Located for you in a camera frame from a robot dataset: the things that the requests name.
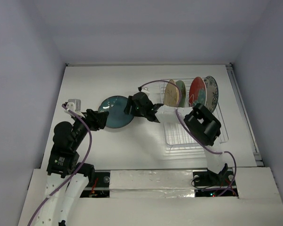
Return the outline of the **dark teal plate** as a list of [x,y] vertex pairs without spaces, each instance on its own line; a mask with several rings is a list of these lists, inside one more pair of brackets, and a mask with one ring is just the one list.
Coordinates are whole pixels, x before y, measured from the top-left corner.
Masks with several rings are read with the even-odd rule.
[[109,112],[106,127],[119,129],[128,125],[134,119],[133,115],[124,113],[127,101],[128,98],[124,96],[111,96],[102,101],[98,111]]

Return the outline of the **red plate with teal flower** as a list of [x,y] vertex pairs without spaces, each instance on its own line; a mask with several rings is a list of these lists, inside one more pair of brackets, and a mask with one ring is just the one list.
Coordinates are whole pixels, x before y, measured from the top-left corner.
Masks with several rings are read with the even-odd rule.
[[189,105],[191,107],[196,104],[206,104],[207,100],[207,90],[206,84],[201,77],[196,77],[193,79],[190,89],[189,89]]

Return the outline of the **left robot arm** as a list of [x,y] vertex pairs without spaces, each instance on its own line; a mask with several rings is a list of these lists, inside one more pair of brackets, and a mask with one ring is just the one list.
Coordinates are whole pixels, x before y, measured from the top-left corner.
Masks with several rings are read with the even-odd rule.
[[31,216],[30,226],[66,226],[83,190],[96,183],[94,166],[85,162],[86,157],[79,162],[77,149],[85,136],[105,128],[109,113],[62,107],[74,123],[63,121],[54,128],[44,199]]

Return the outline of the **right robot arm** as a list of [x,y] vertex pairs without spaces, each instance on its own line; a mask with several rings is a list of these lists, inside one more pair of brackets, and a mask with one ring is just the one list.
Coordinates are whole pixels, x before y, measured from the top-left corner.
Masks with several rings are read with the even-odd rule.
[[153,104],[145,93],[138,92],[128,97],[124,113],[150,122],[180,124],[204,149],[209,182],[218,185],[225,179],[225,162],[218,141],[221,123],[203,104],[186,108]]

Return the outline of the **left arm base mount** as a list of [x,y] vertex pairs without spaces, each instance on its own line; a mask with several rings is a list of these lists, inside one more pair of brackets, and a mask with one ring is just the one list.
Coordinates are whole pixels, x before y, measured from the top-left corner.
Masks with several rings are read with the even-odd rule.
[[95,171],[94,181],[81,193],[81,198],[109,198],[110,171]]

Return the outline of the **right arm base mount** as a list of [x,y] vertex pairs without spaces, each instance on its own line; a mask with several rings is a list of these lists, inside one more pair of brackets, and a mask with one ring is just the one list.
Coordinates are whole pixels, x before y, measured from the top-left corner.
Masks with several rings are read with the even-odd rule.
[[191,186],[195,197],[238,197],[234,173],[227,164],[219,174],[208,169],[193,171]]

